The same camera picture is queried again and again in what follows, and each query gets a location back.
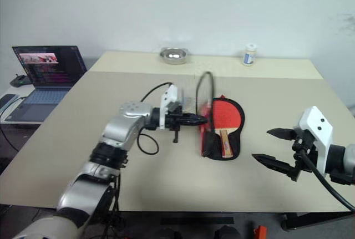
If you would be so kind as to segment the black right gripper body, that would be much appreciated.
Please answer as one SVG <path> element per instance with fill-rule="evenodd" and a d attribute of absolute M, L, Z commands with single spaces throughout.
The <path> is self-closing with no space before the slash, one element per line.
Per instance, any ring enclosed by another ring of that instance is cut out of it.
<path fill-rule="evenodd" d="M 315 167 L 318 154 L 314 145 L 315 137 L 309 130 L 294 128 L 292 135 L 295 166 L 291 168 L 289 177 L 292 181 L 297 181 L 301 171 L 313 172 L 308 164 L 311 163 Z"/>

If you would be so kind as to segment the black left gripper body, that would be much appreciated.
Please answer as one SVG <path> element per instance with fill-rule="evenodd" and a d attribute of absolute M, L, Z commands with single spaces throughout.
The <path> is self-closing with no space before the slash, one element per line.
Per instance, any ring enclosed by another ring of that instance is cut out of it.
<path fill-rule="evenodd" d="M 165 115 L 165 128 L 174 132 L 173 143 L 179 142 L 179 132 L 182 126 L 182 106 L 178 106 L 173 111 L 168 111 Z"/>

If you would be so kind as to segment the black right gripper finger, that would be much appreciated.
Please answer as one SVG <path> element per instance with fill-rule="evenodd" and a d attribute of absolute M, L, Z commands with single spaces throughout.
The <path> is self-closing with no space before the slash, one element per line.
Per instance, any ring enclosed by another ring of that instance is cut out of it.
<path fill-rule="evenodd" d="M 287 175 L 288 177 L 293 175 L 294 167 L 286 162 L 277 160 L 273 156 L 266 154 L 252 154 L 252 157 L 268 169 L 280 172 Z"/>
<path fill-rule="evenodd" d="M 283 140 L 296 140 L 297 133 L 293 129 L 274 128 L 267 131 L 268 134 Z"/>

